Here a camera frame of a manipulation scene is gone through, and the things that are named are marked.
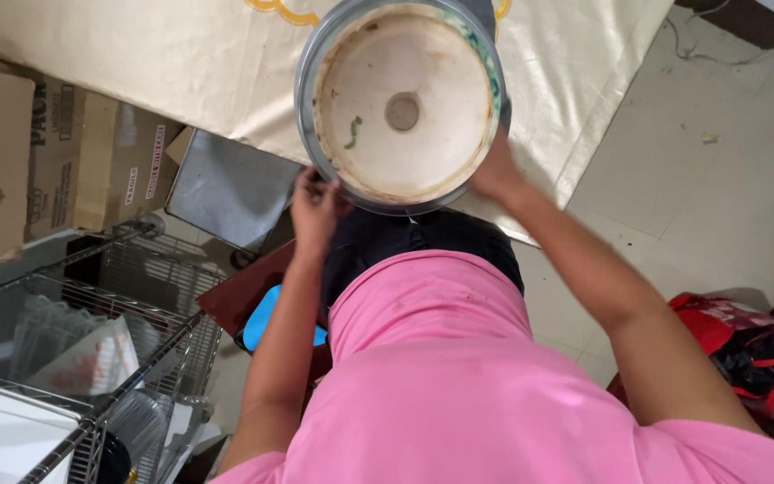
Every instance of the electrical cord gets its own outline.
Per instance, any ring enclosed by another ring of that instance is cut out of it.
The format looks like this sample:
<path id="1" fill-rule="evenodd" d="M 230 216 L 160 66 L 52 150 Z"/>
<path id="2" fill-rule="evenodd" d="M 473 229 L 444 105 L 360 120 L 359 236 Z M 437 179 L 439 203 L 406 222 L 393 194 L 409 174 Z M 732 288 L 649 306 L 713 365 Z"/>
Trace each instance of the electrical cord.
<path id="1" fill-rule="evenodd" d="M 692 34 L 692 37 L 695 36 L 695 33 L 692 31 L 692 28 L 689 27 L 689 22 L 694 20 L 696 17 L 703 17 L 709 14 L 714 14 L 715 12 L 725 8 L 728 4 L 730 4 L 731 0 L 724 0 L 721 4 L 719 4 L 717 7 L 713 7 L 712 9 L 704 10 L 702 12 L 695 12 L 692 14 L 691 17 L 686 19 L 685 23 L 683 24 L 688 30 L 689 33 Z M 671 29 L 673 31 L 673 51 L 677 54 L 677 57 L 682 59 L 683 61 L 693 61 L 693 60 L 702 60 L 702 61 L 710 61 L 715 62 L 716 64 L 721 65 L 748 65 L 748 64 L 754 64 L 758 61 L 763 61 L 764 56 L 768 51 L 762 51 L 758 55 L 751 57 L 746 60 L 736 61 L 736 62 L 728 62 L 726 60 L 718 60 L 715 57 L 703 54 L 703 53 L 694 53 L 695 49 L 697 49 L 697 39 L 695 38 L 695 45 L 692 46 L 691 49 L 686 49 L 683 52 L 679 51 L 679 29 L 676 25 L 673 24 L 673 21 L 671 20 L 671 17 L 665 17 L 665 22 L 667 22 L 668 25 L 671 26 Z"/>

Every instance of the pink t-shirt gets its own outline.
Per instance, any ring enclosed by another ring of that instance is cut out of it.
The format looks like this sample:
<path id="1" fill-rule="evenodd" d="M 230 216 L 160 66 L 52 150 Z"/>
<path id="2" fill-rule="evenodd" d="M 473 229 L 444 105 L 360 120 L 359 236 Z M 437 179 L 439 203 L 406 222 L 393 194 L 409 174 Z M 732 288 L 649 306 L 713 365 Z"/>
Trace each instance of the pink t-shirt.
<path id="1" fill-rule="evenodd" d="M 288 452 L 214 484 L 774 484 L 773 440 L 688 420 L 639 426 L 532 341 L 521 294 L 476 256 L 416 251 L 371 267 L 331 308 L 330 345 L 334 368 Z"/>

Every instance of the beige tablecloth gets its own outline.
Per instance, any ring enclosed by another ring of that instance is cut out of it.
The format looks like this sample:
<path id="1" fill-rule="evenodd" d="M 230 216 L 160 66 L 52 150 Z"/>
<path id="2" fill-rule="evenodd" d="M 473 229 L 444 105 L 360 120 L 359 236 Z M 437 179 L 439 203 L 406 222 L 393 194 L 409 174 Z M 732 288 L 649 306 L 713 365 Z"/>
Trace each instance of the beige tablecloth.
<path id="1" fill-rule="evenodd" d="M 289 160 L 292 91 L 337 0 L 0 0 L 0 57 Z M 528 176 L 566 206 L 672 0 L 493 0 Z M 453 207 L 529 241 L 496 207 Z"/>

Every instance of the person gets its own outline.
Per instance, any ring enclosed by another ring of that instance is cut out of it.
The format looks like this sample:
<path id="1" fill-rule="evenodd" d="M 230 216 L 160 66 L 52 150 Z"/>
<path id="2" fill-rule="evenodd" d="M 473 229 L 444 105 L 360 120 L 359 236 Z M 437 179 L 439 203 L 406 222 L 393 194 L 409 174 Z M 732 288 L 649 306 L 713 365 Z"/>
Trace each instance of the person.
<path id="1" fill-rule="evenodd" d="M 503 132 L 469 187 L 521 223 L 605 330 L 628 409 L 533 342 L 493 225 L 339 220 L 339 186 L 313 174 L 297 181 L 297 246 L 215 484 L 774 483 L 774 440 L 653 286 L 525 181 Z M 301 418 L 320 305 L 334 367 Z"/>

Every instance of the hand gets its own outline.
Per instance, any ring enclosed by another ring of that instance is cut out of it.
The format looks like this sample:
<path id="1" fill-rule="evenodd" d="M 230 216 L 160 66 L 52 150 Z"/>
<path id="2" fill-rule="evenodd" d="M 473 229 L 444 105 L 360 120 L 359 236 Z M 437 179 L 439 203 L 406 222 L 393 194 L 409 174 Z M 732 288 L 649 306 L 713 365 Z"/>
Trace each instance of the hand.
<path id="1" fill-rule="evenodd" d="M 483 196 L 503 203 L 515 191 L 521 191 L 527 182 L 512 159 L 507 133 L 498 128 L 486 159 L 471 175 L 469 187 Z"/>
<path id="2" fill-rule="evenodd" d="M 296 254 L 324 259 L 339 217 L 353 206 L 339 197 L 339 181 L 313 181 L 316 169 L 297 175 L 292 195 L 292 224 L 297 237 Z"/>

